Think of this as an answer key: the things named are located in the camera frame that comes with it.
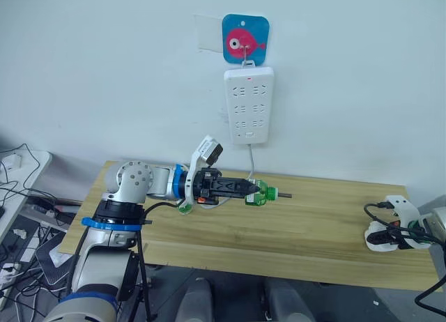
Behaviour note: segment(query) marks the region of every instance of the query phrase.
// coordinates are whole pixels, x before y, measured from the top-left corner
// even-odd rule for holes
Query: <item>metal rod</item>
[[[292,195],[291,193],[281,193],[281,192],[279,192],[279,193],[277,194],[277,196],[278,196],[279,198],[292,198],[292,197],[293,197],[293,195]]]

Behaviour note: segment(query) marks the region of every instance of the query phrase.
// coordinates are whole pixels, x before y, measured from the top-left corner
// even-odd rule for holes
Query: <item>green plastic bottle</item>
[[[247,195],[245,197],[245,205],[263,206],[268,200],[274,201],[277,199],[277,195],[279,193],[279,190],[277,188],[268,186],[268,184],[261,179],[251,178],[249,181],[259,186],[260,190],[258,192]]]

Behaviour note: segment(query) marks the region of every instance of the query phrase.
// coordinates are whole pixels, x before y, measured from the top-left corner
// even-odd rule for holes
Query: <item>white desk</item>
[[[26,188],[32,188],[33,184],[41,175],[41,173],[47,168],[49,162],[51,162],[51,154],[47,151],[31,151],[33,155],[37,158],[37,160],[40,162],[40,167],[29,177],[29,179],[26,181]],[[16,153],[18,155],[22,156],[22,163],[19,169],[8,171],[8,180],[9,181],[18,181],[19,183],[14,188],[14,190],[20,191],[23,190],[23,182],[25,179],[29,176],[29,174],[37,167],[37,162],[31,157],[29,152],[24,150],[16,150],[11,153],[2,153],[0,154],[0,158],[6,157],[7,155],[10,155],[12,153]],[[3,166],[0,165],[0,182],[5,183],[6,182],[6,175]],[[0,184],[0,187],[4,188],[13,188],[14,183],[9,183],[7,185]],[[5,197],[5,194],[8,193],[8,191],[0,190],[0,205]],[[28,194],[29,191],[25,190],[22,192],[23,194]],[[8,197],[10,195],[13,195],[13,197],[7,199],[5,201],[5,204],[3,206],[5,213],[2,217],[0,217],[0,242],[3,240],[4,236],[8,232],[9,228],[11,227],[11,224],[14,222],[15,218],[19,214],[20,210],[22,209],[22,206],[25,202],[26,197],[20,194],[14,194],[13,192],[9,192]]]

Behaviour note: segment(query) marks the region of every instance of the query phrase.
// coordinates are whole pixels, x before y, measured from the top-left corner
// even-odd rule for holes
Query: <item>fish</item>
[[[246,56],[252,54],[257,48],[265,49],[266,44],[257,43],[256,38],[246,29],[235,28],[229,32],[226,37],[226,48],[232,57],[237,59],[243,59]]]

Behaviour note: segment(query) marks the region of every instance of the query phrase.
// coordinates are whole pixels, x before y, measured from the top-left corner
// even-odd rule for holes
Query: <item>white wall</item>
[[[445,193],[445,0],[0,0],[0,138],[54,154],[40,182],[82,198],[108,159],[188,161],[232,146],[221,54],[193,14],[264,15],[277,82],[259,171]],[[186,122],[185,116],[193,116]]]

